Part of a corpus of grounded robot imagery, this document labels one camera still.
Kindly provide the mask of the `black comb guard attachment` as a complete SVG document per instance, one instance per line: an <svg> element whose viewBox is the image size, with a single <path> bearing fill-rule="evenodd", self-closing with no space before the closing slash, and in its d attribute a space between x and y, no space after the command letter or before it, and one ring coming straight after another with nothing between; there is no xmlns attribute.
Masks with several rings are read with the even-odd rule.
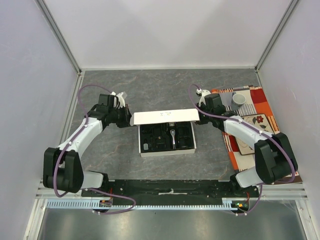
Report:
<svg viewBox="0 0 320 240"><path fill-rule="evenodd" d="M155 140L155 148L159 151L166 149L166 140L165 139L156 139Z"/></svg>

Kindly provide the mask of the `silver black hair clipper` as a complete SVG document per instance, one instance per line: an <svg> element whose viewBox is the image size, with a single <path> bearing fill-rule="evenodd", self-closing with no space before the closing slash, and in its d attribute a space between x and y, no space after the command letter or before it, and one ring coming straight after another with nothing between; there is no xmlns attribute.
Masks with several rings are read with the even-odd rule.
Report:
<svg viewBox="0 0 320 240"><path fill-rule="evenodd" d="M177 128L176 128L176 124L174 122L169 122L168 123L168 130L169 130L169 134L170 134L171 139L172 139L172 147L175 150L177 148L177 143L176 143Z"/></svg>

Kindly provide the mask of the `small oil bottle black cap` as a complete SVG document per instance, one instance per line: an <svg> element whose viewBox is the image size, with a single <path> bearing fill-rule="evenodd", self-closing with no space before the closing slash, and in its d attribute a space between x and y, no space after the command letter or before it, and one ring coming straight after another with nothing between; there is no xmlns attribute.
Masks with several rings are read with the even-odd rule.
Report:
<svg viewBox="0 0 320 240"><path fill-rule="evenodd" d="M143 144L143 150L147 151L149 149L149 144L148 143L144 143Z"/></svg>

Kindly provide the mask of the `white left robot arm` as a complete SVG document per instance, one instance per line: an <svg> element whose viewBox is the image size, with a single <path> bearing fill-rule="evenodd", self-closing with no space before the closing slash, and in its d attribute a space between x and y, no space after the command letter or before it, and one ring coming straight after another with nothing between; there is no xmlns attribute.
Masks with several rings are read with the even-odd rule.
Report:
<svg viewBox="0 0 320 240"><path fill-rule="evenodd" d="M103 173L84 171L81 157L95 137L110 124L118 128L130 126L132 115L125 103L126 97L125 92L100 94L98 103L84 115L76 131L56 148L47 148L43 159L44 187L53 189L58 197L64 195L58 191L77 193L89 188L99 197L109 193L110 185L104 181L107 177Z"/></svg>

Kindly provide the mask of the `white box with black tray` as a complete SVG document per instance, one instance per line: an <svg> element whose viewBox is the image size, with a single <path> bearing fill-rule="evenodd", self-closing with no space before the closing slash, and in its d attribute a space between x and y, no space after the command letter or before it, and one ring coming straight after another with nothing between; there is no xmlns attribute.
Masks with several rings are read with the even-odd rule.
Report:
<svg viewBox="0 0 320 240"><path fill-rule="evenodd" d="M141 157L160 157L193 154L197 149L193 123L199 121L198 111L194 108L135 112L130 125L138 127L138 147ZM169 123L176 125L176 149L173 149L169 133ZM166 148L157 150L156 139L164 139Z"/></svg>

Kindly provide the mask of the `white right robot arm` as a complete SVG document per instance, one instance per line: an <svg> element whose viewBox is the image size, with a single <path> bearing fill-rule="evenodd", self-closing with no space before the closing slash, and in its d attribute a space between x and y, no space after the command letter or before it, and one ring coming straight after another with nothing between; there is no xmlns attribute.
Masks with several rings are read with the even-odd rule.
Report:
<svg viewBox="0 0 320 240"><path fill-rule="evenodd" d="M235 197L242 196L247 187L292 183L298 164L288 137L282 132L266 131L258 127L265 118L258 115L250 122L237 111L252 104L247 96L236 92L227 93L228 105L223 104L222 94L196 87L199 102L194 105L199 113L199 124L212 123L228 136L235 137L254 151L254 166L231 176L229 191Z"/></svg>

